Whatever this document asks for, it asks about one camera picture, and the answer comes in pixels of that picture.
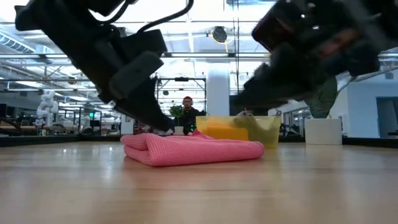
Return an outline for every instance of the cable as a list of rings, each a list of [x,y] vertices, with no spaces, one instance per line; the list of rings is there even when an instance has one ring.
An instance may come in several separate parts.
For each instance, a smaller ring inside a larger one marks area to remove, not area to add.
[[[178,11],[178,12],[172,14],[172,15],[166,16],[166,17],[161,18],[161,19],[158,19],[158,20],[156,20],[156,21],[150,22],[150,23],[146,24],[145,26],[141,27],[141,28],[137,31],[137,33],[143,33],[145,30],[147,30],[147,29],[149,29],[149,28],[151,28],[151,27],[160,25],[160,24],[165,23],[165,22],[168,22],[168,21],[170,21],[170,20],[172,20],[172,19],[176,19],[176,18],[178,18],[178,17],[180,17],[180,16],[183,16],[183,15],[185,15],[187,12],[189,12],[189,10],[191,10],[192,6],[193,6],[193,0],[188,0],[188,4],[187,4],[187,5],[185,6],[185,8],[182,9],[181,11]]]
[[[239,13],[239,1],[236,2],[237,10]],[[233,14],[235,12],[234,1],[232,1],[232,11]],[[236,85],[238,86],[238,94],[239,94],[239,15],[238,15],[238,36],[235,33],[235,16],[233,16],[233,27],[234,27],[234,50],[235,50],[235,64],[236,64]]]
[[[100,23],[101,24],[112,24],[112,23],[116,22],[126,12],[127,8],[129,7],[130,3],[132,3],[132,2],[134,2],[134,1],[125,0],[122,7],[120,7],[119,11],[112,18],[108,19],[107,21],[100,21]]]

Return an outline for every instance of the white box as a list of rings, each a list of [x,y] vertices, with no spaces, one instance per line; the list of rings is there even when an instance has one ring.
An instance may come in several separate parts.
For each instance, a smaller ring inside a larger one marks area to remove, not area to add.
[[[184,135],[184,127],[183,126],[176,126],[174,127],[174,134],[175,135]]]
[[[305,143],[341,145],[343,135],[340,119],[306,119]]]

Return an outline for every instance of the clear plastic bin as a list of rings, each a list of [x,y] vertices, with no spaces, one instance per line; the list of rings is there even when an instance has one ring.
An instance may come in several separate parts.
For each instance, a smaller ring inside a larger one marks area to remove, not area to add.
[[[215,139],[259,141],[266,149],[276,149],[279,116],[197,116],[197,130]]]

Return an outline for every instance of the white pillar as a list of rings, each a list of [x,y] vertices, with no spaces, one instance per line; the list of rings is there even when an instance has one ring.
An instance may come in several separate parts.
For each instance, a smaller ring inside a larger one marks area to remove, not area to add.
[[[133,134],[134,132],[134,119],[122,114],[120,134]]]
[[[229,116],[229,64],[210,63],[206,82],[206,110],[211,116]]]

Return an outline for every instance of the pink cloth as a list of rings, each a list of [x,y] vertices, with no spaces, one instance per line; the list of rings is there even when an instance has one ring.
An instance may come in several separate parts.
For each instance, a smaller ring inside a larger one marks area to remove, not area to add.
[[[178,166],[257,159],[264,153],[259,142],[213,139],[199,131],[191,136],[125,135],[124,152],[148,166]]]

